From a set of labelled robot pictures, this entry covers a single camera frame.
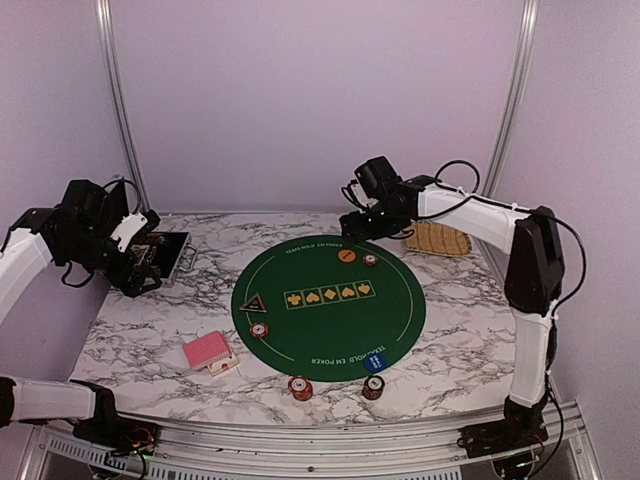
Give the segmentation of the single orange poker chip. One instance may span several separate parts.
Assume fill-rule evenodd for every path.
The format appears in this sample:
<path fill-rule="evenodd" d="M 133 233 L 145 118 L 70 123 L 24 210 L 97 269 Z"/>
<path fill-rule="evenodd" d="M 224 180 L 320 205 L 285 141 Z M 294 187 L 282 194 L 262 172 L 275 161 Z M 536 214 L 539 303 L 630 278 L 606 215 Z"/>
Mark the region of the single orange poker chip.
<path fill-rule="evenodd" d="M 269 334 L 269 327 L 265 323 L 255 323 L 250 327 L 250 334 L 255 338 L 264 338 Z"/>

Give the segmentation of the blue small blind button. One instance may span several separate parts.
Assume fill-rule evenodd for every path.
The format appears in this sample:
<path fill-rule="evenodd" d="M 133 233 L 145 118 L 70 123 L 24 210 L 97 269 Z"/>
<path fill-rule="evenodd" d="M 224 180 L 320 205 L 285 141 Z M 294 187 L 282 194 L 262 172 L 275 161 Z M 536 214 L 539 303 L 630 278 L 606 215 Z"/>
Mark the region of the blue small blind button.
<path fill-rule="evenodd" d="M 382 353 L 371 353 L 365 357 L 364 367 L 371 373 L 378 373 L 388 368 L 388 361 Z"/>

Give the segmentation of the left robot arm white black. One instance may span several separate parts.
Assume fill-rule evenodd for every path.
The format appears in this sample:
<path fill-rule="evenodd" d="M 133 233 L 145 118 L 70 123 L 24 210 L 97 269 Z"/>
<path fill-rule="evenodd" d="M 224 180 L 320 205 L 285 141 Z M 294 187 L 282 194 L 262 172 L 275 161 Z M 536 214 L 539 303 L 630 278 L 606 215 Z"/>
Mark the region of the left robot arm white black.
<path fill-rule="evenodd" d="M 74 179 L 59 204 L 30 208 L 9 228 L 1 247 L 3 315 L 51 264 L 65 270 L 79 265 L 90 276 L 101 274 L 130 298 L 161 286 L 158 270 L 133 250 L 159 226 L 160 218 L 153 210 L 128 208 L 129 184 L 127 179 L 105 185 Z M 89 431 L 106 445 L 119 444 L 127 432 L 106 388 L 2 375 L 2 425 L 53 419 L 86 420 Z"/>

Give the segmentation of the orange big blind button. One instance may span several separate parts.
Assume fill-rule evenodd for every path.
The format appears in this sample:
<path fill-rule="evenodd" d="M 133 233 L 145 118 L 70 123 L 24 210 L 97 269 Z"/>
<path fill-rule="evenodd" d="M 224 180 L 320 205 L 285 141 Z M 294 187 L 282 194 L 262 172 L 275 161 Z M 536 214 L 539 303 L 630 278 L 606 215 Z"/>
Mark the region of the orange big blind button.
<path fill-rule="evenodd" d="M 338 252 L 338 258 L 341 262 L 352 263 L 356 260 L 357 255 L 353 250 L 344 249 Z"/>

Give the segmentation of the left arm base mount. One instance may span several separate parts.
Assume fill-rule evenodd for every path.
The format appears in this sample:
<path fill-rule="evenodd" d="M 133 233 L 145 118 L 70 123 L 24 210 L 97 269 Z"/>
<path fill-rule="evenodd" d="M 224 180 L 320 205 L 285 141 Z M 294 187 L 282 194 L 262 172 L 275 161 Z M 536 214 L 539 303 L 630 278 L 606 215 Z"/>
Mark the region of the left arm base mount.
<path fill-rule="evenodd" d="M 95 394 L 93 416 L 74 425 L 75 437 L 110 447 L 122 454 L 140 448 L 146 451 L 155 448 L 160 432 L 158 424 L 120 416 L 115 395 L 108 388 L 80 380 L 72 380 L 72 383 L 87 387 Z"/>

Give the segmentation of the orange poker chip stack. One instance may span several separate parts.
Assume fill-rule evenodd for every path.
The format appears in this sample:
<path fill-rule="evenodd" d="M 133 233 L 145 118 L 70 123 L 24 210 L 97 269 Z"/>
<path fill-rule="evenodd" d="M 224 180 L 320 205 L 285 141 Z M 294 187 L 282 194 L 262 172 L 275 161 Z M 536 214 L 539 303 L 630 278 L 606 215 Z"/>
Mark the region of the orange poker chip stack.
<path fill-rule="evenodd" d="M 288 388 L 298 401 L 308 401 L 313 396 L 313 386 L 305 377 L 292 377 L 288 382 Z"/>

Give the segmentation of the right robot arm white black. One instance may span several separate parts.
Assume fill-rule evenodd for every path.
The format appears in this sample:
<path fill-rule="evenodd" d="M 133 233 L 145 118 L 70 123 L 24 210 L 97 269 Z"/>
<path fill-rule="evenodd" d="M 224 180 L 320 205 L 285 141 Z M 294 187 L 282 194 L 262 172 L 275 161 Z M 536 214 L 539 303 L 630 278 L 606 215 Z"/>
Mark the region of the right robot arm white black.
<path fill-rule="evenodd" d="M 384 156 L 359 166 L 342 187 L 354 211 L 341 216 L 344 240 L 360 243 L 407 233 L 412 224 L 453 228 L 507 255 L 504 292 L 516 325 L 508 403 L 532 410 L 547 395 L 552 333 L 565 273 L 557 219 L 446 184 L 439 175 L 403 179 Z"/>

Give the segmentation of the red playing card deck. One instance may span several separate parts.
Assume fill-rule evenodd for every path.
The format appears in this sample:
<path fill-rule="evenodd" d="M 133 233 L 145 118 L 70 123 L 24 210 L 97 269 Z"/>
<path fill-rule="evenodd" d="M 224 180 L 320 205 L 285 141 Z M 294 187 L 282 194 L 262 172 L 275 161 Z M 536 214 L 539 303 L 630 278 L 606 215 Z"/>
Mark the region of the red playing card deck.
<path fill-rule="evenodd" d="M 185 344 L 183 352 L 191 369 L 200 369 L 232 357 L 231 348 L 220 331 L 213 331 Z"/>

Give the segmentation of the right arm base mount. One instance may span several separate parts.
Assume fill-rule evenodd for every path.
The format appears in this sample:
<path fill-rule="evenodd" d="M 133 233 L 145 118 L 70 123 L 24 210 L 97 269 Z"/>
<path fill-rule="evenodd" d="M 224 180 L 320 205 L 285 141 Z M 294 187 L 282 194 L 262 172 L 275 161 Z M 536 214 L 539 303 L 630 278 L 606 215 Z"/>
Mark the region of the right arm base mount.
<path fill-rule="evenodd" d="M 502 419 L 461 428 L 457 445 L 469 458 L 477 458 L 542 443 L 549 438 L 543 419 L 546 404 L 545 397 L 532 407 L 507 397 Z"/>

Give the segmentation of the triangular all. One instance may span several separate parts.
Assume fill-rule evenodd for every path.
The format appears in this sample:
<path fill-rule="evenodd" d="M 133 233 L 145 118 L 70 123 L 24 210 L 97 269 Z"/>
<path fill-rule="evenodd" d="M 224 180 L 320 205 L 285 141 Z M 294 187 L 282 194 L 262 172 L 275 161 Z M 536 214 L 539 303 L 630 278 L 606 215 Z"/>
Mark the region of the triangular all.
<path fill-rule="evenodd" d="M 240 307 L 240 310 L 248 313 L 266 314 L 267 308 L 261 296 L 256 293 L 250 299 L 246 300 Z"/>

